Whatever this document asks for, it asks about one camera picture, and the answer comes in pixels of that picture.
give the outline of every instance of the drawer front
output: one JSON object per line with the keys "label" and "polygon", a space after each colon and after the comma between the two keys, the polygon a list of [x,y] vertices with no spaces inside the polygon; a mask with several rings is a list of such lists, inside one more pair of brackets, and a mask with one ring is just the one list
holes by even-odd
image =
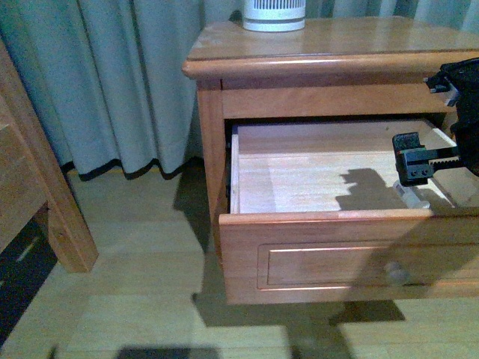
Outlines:
{"label": "drawer front", "polygon": [[[228,302],[479,295],[477,215],[477,209],[454,217],[426,209],[221,215]],[[408,285],[389,280],[389,263],[409,272]]]}
{"label": "drawer front", "polygon": [[261,245],[258,288],[431,285],[475,278],[474,245]]}
{"label": "drawer front", "polygon": [[425,85],[224,90],[225,118],[413,114],[453,111]]}

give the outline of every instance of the recessed drawer panel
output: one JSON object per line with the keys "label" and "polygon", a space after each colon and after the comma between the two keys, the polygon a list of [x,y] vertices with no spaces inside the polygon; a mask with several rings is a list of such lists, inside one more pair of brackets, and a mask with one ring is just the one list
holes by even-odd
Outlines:
{"label": "recessed drawer panel", "polygon": [[258,288],[430,285],[477,277],[475,245],[261,245]]}
{"label": "recessed drawer panel", "polygon": [[219,216],[228,301],[479,295],[479,180],[440,171],[414,188],[430,208],[408,209],[391,139],[414,131],[454,145],[425,120],[238,126]]}

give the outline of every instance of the wooden floor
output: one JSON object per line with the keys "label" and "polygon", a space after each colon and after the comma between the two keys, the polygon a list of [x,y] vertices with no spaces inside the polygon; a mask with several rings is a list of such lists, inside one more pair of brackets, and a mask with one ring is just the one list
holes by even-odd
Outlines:
{"label": "wooden floor", "polygon": [[227,306],[201,168],[70,177],[100,258],[57,265],[0,358],[479,358],[475,298]]}

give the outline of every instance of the wooden nightstand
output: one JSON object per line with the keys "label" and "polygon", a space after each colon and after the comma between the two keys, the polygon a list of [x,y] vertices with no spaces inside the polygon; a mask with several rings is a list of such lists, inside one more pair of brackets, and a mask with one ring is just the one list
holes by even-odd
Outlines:
{"label": "wooden nightstand", "polygon": [[453,111],[423,78],[477,56],[479,37],[400,17],[207,26],[183,71],[198,83],[228,302],[477,295],[477,179],[438,174],[419,189],[431,209],[391,195],[393,135],[451,145],[418,119]]}

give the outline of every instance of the white air purifier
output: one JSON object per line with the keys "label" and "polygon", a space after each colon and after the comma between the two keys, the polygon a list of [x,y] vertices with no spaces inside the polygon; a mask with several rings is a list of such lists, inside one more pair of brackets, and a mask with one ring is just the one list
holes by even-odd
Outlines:
{"label": "white air purifier", "polygon": [[243,27],[251,31],[294,31],[305,27],[306,0],[244,0]]}

